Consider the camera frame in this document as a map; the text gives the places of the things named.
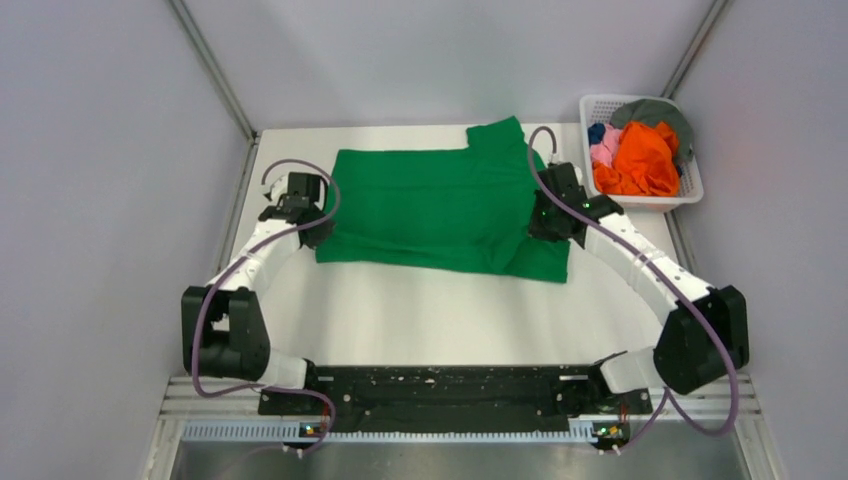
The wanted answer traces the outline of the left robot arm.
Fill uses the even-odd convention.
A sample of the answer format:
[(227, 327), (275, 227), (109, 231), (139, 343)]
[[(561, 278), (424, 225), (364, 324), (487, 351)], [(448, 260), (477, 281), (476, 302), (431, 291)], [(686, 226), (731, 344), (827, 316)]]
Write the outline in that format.
[(283, 401), (303, 414), (317, 407), (321, 388), (308, 378), (308, 360), (273, 347), (262, 300), (290, 257), (331, 235), (334, 223), (319, 203), (335, 183), (322, 173), (293, 172), (263, 185), (268, 204), (243, 247), (181, 297), (184, 366), (195, 382), (206, 376), (281, 388)]

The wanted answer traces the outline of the green t-shirt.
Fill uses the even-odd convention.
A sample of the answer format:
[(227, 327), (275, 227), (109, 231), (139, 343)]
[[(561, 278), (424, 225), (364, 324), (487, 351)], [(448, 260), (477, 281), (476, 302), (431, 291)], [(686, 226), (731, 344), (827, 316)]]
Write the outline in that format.
[(470, 127), (448, 150), (338, 151), (336, 226), (319, 263), (373, 262), (563, 284), (568, 242), (531, 237), (537, 184), (519, 120)]

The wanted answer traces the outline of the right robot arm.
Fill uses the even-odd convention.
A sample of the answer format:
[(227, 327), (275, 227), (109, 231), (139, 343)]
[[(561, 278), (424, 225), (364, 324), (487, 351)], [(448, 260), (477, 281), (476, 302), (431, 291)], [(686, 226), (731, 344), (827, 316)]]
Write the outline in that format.
[(657, 317), (654, 345), (596, 362), (589, 404), (612, 412), (627, 392), (668, 387), (689, 394), (750, 361), (747, 306), (734, 286), (717, 288), (653, 245), (606, 195), (590, 197), (570, 163), (536, 172), (529, 235), (572, 241), (622, 278)]

